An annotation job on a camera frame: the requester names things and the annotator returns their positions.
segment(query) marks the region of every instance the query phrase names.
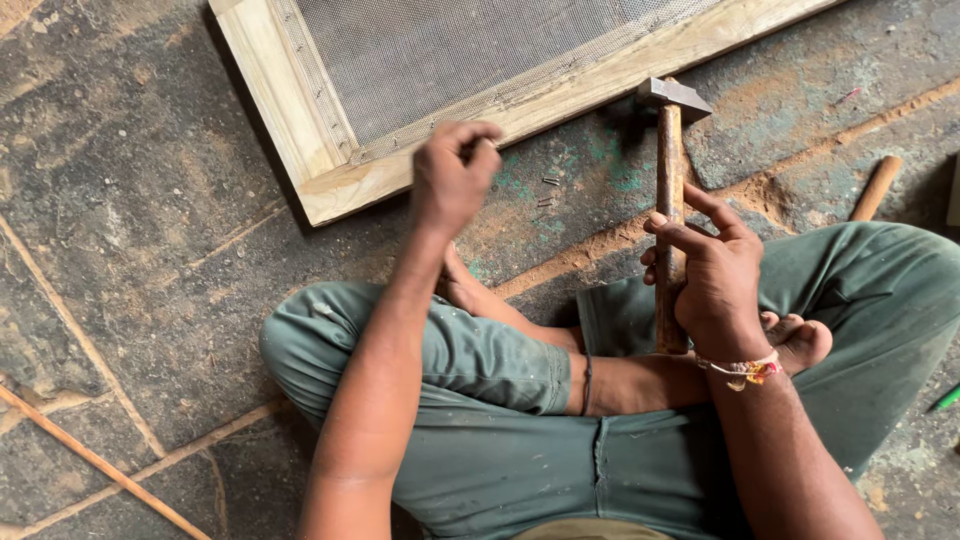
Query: wooden frame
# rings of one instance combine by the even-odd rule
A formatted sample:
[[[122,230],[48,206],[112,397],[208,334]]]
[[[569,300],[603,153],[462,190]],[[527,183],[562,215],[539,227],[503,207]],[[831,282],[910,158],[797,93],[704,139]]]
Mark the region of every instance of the wooden frame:
[[[499,144],[507,146],[609,103],[649,77],[683,71],[843,1],[723,0],[472,119],[498,124],[505,134]],[[210,5],[314,226],[410,187],[410,157],[419,142],[348,164],[316,109],[272,0]]]

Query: green pen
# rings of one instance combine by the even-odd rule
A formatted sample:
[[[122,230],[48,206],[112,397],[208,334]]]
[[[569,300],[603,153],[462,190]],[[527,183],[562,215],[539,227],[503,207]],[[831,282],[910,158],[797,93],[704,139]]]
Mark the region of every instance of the green pen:
[[[947,395],[937,400],[937,403],[933,404],[930,410],[942,410],[949,407],[953,402],[960,399],[960,384],[957,384],[953,387],[952,390],[947,392]]]

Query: hammer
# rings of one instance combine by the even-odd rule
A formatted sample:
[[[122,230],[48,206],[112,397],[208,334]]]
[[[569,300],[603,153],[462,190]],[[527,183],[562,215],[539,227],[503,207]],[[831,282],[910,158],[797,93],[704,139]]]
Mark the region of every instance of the hammer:
[[[697,90],[683,86],[672,77],[650,78],[636,89],[641,105],[658,108],[657,125],[657,211],[684,224],[684,181],[693,171],[684,151],[682,123],[692,123],[713,114],[713,108]],[[683,355],[688,339],[677,322],[674,306],[686,285],[686,255],[657,239],[657,352]]]

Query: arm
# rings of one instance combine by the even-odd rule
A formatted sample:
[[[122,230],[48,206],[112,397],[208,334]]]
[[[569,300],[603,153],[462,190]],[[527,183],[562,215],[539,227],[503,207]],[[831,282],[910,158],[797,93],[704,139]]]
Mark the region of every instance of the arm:
[[[708,216],[717,236],[694,232],[659,214],[644,225],[687,254],[687,286],[676,314],[697,353],[723,362],[759,360],[770,345],[756,312],[763,244],[725,203],[692,185],[688,204]],[[646,260],[655,258],[650,252]],[[655,270],[644,281],[653,283]],[[708,371],[737,493],[760,540],[882,539],[870,510],[824,448],[784,373],[730,390]]]
[[[390,538],[390,497],[417,417],[423,327],[449,241],[500,158],[493,124],[444,124],[414,156],[414,223],[340,377],[317,442],[301,539]],[[461,156],[472,151],[464,163]]]

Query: man's right hand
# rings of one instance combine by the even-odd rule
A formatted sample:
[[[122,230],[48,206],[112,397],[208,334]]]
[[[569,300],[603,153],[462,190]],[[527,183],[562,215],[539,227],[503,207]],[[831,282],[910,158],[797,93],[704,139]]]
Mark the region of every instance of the man's right hand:
[[[677,321],[693,339],[697,353],[718,362],[759,360],[770,354],[760,326],[756,288],[763,243],[730,205],[691,184],[684,201],[710,218],[720,231],[698,232],[654,212],[643,225],[686,253],[686,287],[677,299]],[[640,262],[650,265],[643,281],[654,284],[657,252],[650,248]]]
[[[452,239],[483,205],[500,156],[490,122],[444,123],[414,154],[414,227]]]

